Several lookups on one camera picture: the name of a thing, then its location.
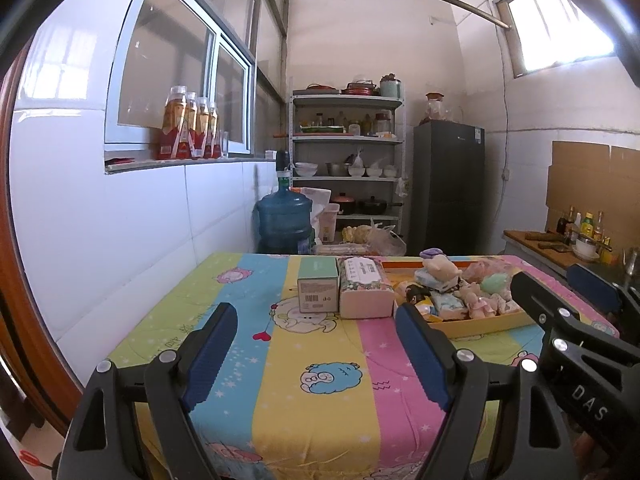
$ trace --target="bottle neck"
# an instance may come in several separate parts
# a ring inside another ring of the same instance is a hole
[[[278,177],[278,191],[289,189],[289,171],[276,171]]]

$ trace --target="wooden door frame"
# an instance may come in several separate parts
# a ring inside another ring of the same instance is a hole
[[[50,338],[31,295],[18,244],[9,193],[9,140],[15,99],[29,41],[0,86],[0,354],[38,412],[61,434],[80,401],[76,383]]]

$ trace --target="pink stripe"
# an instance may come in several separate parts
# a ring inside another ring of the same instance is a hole
[[[358,321],[380,425],[380,467],[420,462],[444,412],[427,399],[396,334],[393,318]]]
[[[548,286],[548,288],[554,291],[558,296],[560,296],[563,300],[565,300],[572,307],[578,310],[581,314],[584,314],[587,319],[592,322],[599,321],[600,323],[603,323],[610,328],[615,337],[620,337],[620,332],[618,332],[618,330],[609,321],[601,316],[590,305],[578,298],[578,296],[576,296],[568,288],[563,286],[555,278],[552,278],[548,274],[545,274],[542,270],[539,270],[536,267],[528,264],[517,256],[503,255],[501,256],[501,259],[503,259],[505,262],[510,263],[511,265],[518,267],[521,270],[524,270],[525,272],[528,272],[531,276]]]

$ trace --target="black refrigerator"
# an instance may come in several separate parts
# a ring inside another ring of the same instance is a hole
[[[437,247],[476,254],[482,218],[484,130],[450,121],[414,128],[414,173],[407,254]]]

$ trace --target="colorful tablecloth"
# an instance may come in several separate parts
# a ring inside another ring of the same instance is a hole
[[[614,329],[556,280],[514,256],[580,311]],[[400,344],[394,320],[302,314],[300,256],[211,255],[113,351],[119,366],[177,348],[218,303],[238,311],[238,334],[212,391],[191,421],[216,471],[238,480],[409,480],[431,449],[444,413],[431,402]],[[455,340],[482,359],[516,364],[542,346],[537,325]],[[497,403],[488,403],[475,459],[487,455]],[[162,461],[145,405],[145,445]]]

